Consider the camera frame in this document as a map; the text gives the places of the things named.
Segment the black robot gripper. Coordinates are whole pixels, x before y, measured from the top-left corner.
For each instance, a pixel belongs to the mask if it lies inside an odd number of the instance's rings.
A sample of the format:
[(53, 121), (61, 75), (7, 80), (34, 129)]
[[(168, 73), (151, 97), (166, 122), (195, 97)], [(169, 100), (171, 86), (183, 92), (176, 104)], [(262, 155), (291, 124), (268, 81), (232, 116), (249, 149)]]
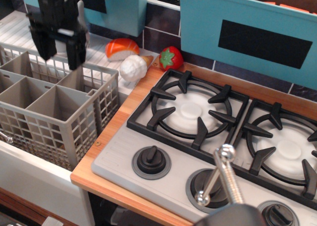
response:
[[(77, 3), (80, 0), (37, 0), (39, 11), (30, 11), (27, 17), (33, 42), (41, 58), (49, 60), (56, 55), (55, 41), (66, 44), (70, 70), (81, 66), (86, 59), (86, 31), (79, 23)], [(58, 29), (74, 32), (67, 36)]]

